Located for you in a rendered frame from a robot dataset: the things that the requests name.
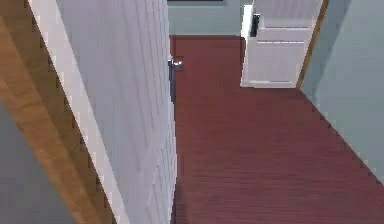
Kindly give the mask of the dark framed window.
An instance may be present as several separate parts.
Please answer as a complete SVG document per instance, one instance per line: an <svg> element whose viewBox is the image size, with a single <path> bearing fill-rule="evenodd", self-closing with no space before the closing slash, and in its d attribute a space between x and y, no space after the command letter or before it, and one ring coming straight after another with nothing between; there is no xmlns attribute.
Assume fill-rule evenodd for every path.
<svg viewBox="0 0 384 224"><path fill-rule="evenodd" d="M172 6L221 6L226 0L167 0Z"/></svg>

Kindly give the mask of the white panelled room door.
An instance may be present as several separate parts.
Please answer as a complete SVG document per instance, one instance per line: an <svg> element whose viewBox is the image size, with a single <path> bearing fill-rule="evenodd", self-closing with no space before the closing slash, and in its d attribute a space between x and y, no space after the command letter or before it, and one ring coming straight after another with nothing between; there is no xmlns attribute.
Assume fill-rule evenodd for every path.
<svg viewBox="0 0 384 224"><path fill-rule="evenodd" d="M242 87L294 88L324 0L253 0L244 7ZM260 14L256 37L252 15Z"/></svg>

